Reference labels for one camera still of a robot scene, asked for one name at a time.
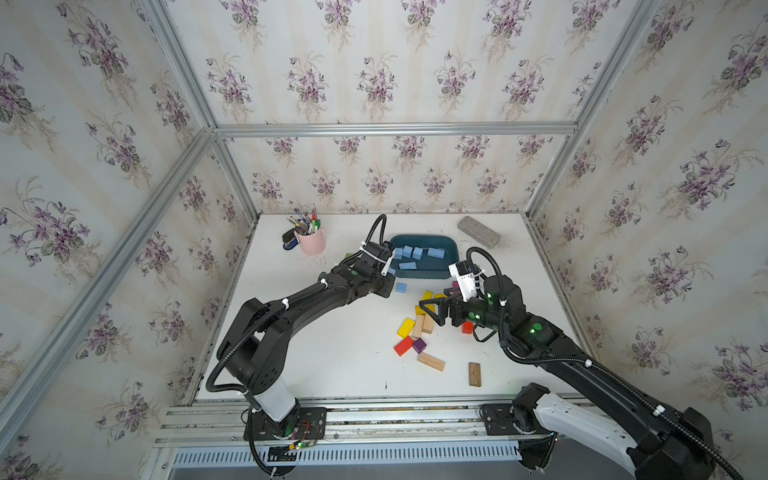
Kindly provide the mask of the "light blue long block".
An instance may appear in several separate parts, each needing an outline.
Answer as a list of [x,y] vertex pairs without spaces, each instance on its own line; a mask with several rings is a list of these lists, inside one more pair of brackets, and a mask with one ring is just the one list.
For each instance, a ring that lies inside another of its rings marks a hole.
[[427,249],[427,255],[431,258],[444,259],[446,252],[441,248],[430,247]]

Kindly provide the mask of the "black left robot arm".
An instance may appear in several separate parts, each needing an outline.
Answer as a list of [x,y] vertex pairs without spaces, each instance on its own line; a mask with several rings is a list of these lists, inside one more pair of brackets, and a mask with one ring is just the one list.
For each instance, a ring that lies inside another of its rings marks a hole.
[[369,295],[390,297],[394,245],[385,238],[386,226],[387,216],[379,215],[358,250],[308,287],[266,303],[256,298],[243,303],[216,351],[205,391],[239,394],[252,412],[261,411],[274,423],[296,419],[299,402],[282,378],[291,341],[313,322],[355,301]]

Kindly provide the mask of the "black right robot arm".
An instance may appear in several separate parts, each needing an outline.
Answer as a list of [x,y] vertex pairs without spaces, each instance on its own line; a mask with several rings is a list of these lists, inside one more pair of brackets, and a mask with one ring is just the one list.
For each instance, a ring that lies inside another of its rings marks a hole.
[[509,408],[523,434],[564,435],[611,459],[637,479],[709,479],[717,469],[741,473],[715,447],[710,421],[693,408],[680,411],[621,378],[581,349],[562,329],[531,313],[520,287],[493,256],[471,247],[448,268],[454,288],[434,300],[431,316],[489,330],[505,356],[559,378],[599,408],[584,410],[530,383]]

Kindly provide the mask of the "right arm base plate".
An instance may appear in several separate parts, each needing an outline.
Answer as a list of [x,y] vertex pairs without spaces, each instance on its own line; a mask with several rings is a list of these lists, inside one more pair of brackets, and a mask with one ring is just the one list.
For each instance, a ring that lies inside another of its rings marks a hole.
[[488,436],[533,435],[540,430],[533,411],[515,403],[484,404],[480,416]]

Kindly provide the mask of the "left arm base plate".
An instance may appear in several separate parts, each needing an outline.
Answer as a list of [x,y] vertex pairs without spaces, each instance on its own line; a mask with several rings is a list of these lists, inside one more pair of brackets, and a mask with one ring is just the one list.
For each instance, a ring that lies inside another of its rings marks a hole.
[[245,420],[244,440],[317,441],[325,436],[328,410],[323,407],[294,407],[280,422],[263,411],[250,410]]

